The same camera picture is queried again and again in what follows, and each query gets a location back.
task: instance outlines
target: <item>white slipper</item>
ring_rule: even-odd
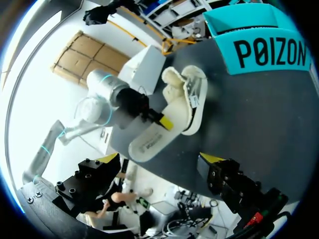
[[[192,135],[199,130],[201,125],[208,81],[205,73],[196,66],[186,66],[181,74],[187,78],[183,88],[188,93],[185,94],[187,104],[192,108],[189,126],[182,134]]]
[[[175,68],[167,67],[162,73],[162,80],[167,83],[163,96],[168,104],[184,94],[187,102],[187,127],[184,135],[195,134],[201,125],[208,82],[205,73],[196,66],[186,66],[182,74]]]
[[[152,123],[130,143],[129,154],[133,160],[149,161],[186,129],[188,106],[184,96],[171,102],[162,113],[173,123],[173,128],[168,131]]]

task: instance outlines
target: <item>shelf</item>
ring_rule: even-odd
[[[212,3],[212,2],[216,2],[216,1],[221,1],[221,0],[206,0],[207,3]]]
[[[170,3],[173,0],[167,0],[166,2],[162,3],[161,5],[157,6],[154,10],[152,10],[149,14],[147,14],[146,16],[149,17],[152,14],[154,14],[157,10],[161,9],[163,6],[165,6],[166,4]]]
[[[181,18],[186,17],[186,16],[188,16],[188,15],[190,15],[190,14],[196,12],[196,11],[202,10],[202,9],[205,9],[205,7],[204,7],[204,6],[198,6],[198,7],[195,8],[194,10],[189,11],[189,12],[183,14],[183,15],[178,16],[178,17],[175,18],[173,21],[171,21],[171,22],[169,22],[168,24],[165,24],[165,25],[163,25],[163,26],[161,26],[161,27],[162,27],[162,28],[165,28],[165,27],[167,27],[168,25],[171,25],[172,23],[176,22],[177,20],[180,20]]]

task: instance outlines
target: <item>dark gray table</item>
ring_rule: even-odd
[[[291,202],[301,198],[318,154],[319,98],[309,72],[272,71],[228,75],[214,40],[170,54],[165,67],[179,72],[201,68],[209,89],[200,130],[178,136],[155,158],[139,163],[146,170],[183,188],[212,197],[196,170],[199,152],[233,158],[244,173],[261,181],[263,190],[276,187]],[[158,81],[150,106],[165,108],[165,84]],[[129,156],[130,142],[149,124],[136,119],[127,129],[114,127],[111,147]]]

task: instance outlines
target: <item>person's arm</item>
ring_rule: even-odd
[[[101,210],[101,212],[99,213],[95,213],[95,212],[86,212],[86,215],[89,215],[90,217],[94,217],[94,218],[101,218],[104,216],[104,214],[106,213],[106,210],[109,208],[110,204],[109,202],[105,203],[103,206],[103,209]]]

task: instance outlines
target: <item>teal sign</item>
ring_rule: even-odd
[[[310,69],[310,52],[296,31],[250,28],[216,36],[215,41],[230,75]]]

